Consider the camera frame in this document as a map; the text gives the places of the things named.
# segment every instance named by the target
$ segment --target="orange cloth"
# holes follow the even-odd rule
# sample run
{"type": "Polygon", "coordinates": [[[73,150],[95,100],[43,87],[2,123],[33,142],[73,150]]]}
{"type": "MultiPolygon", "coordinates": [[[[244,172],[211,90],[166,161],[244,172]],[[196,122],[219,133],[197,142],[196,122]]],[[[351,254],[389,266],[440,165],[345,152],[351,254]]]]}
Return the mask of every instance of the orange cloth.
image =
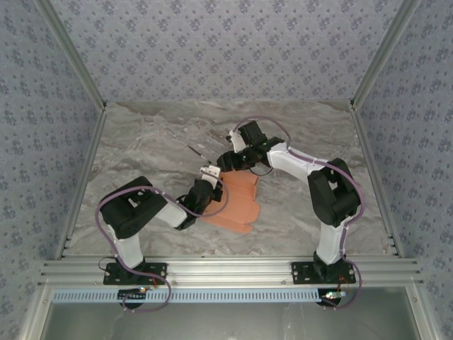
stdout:
{"type": "MultiPolygon", "coordinates": [[[[255,202],[258,176],[247,171],[230,171],[221,174],[221,179],[228,187],[228,206],[212,217],[201,217],[205,222],[233,232],[247,233],[253,229],[249,223],[256,221],[260,213],[260,205],[255,202]]],[[[205,213],[214,213],[226,200],[225,192],[220,202],[212,201],[205,213]]]]}

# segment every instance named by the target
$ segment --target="black mounting plate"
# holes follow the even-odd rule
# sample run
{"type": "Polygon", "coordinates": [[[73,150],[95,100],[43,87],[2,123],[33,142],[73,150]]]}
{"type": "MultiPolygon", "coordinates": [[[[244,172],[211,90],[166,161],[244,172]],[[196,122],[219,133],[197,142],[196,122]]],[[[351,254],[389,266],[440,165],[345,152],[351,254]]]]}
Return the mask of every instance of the black mounting plate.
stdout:
{"type": "MultiPolygon", "coordinates": [[[[153,273],[166,278],[167,263],[143,263],[138,271],[153,273]]],[[[119,263],[109,263],[105,267],[104,285],[164,285],[161,280],[148,276],[134,275],[126,271],[119,263]]]]}
{"type": "Polygon", "coordinates": [[[292,282],[295,285],[313,285],[313,284],[344,284],[340,279],[343,276],[349,283],[355,283],[354,267],[346,262],[338,262],[335,275],[326,282],[314,269],[314,262],[292,262],[291,263],[292,282]]]}

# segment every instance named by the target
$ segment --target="wall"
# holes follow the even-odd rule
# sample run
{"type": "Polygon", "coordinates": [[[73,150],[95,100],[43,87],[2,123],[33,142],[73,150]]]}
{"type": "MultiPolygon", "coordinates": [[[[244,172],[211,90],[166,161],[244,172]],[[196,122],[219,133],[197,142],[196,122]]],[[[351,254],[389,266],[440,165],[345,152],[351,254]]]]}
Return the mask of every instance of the wall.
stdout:
{"type": "Polygon", "coordinates": [[[0,14],[0,339],[15,339],[97,110],[32,0],[2,0],[0,14]]]}
{"type": "Polygon", "coordinates": [[[53,0],[106,101],[350,98],[401,0],[53,0]]]}
{"type": "Polygon", "coordinates": [[[453,3],[422,1],[361,109],[407,256],[453,339],[453,3]]]}

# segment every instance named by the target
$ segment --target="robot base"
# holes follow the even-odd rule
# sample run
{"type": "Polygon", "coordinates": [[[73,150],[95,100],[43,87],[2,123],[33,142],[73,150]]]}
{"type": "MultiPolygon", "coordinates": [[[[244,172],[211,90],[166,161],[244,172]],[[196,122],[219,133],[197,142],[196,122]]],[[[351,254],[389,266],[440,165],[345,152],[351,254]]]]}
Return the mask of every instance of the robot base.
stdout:
{"type": "Polygon", "coordinates": [[[340,259],[337,262],[326,265],[314,254],[314,261],[292,262],[292,282],[295,285],[312,285],[319,283],[341,284],[344,277],[348,283],[355,283],[355,273],[352,265],[340,259]]]}
{"type": "MultiPolygon", "coordinates": [[[[167,263],[141,262],[134,270],[145,273],[153,273],[162,277],[167,275],[167,263]]],[[[120,263],[109,263],[105,267],[104,285],[164,285],[161,280],[140,276],[126,271],[120,263]]]]}

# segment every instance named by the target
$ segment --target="patterned wallpaper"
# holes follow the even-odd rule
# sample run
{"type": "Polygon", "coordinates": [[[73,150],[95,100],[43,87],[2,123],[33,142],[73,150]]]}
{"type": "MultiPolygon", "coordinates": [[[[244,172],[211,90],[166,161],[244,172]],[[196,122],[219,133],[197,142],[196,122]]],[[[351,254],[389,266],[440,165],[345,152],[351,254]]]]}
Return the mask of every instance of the patterned wallpaper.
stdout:
{"type": "Polygon", "coordinates": [[[55,253],[96,122],[33,0],[0,1],[0,339],[55,253]]]}
{"type": "Polygon", "coordinates": [[[106,101],[350,98],[401,0],[52,0],[106,101]]]}
{"type": "Polygon", "coordinates": [[[453,339],[453,3],[422,1],[361,109],[407,253],[453,339]]]}

